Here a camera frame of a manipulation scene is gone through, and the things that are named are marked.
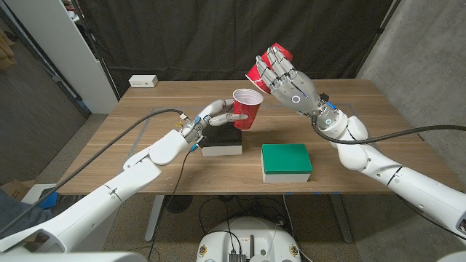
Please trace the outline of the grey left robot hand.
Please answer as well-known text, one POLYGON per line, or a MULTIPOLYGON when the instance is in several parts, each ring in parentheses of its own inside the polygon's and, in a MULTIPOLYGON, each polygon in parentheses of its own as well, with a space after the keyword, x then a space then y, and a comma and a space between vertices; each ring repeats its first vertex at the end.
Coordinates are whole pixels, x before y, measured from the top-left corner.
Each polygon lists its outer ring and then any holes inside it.
POLYGON ((215 100, 198 113, 193 120, 186 119, 186 125, 180 131, 188 144, 203 138, 202 131, 207 126, 221 126, 228 122, 247 120, 247 114, 236 114, 233 110, 234 100, 215 100))

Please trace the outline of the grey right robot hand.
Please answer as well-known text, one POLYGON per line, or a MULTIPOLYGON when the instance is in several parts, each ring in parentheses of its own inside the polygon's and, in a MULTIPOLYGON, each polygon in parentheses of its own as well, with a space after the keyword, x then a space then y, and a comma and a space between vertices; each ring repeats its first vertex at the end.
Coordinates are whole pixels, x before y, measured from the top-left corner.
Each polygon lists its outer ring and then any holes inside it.
POLYGON ((273 95, 284 106, 309 118, 330 136, 338 136, 347 123, 347 116, 318 94, 312 80, 297 70, 277 45, 256 56, 256 64, 247 77, 262 92, 273 95))

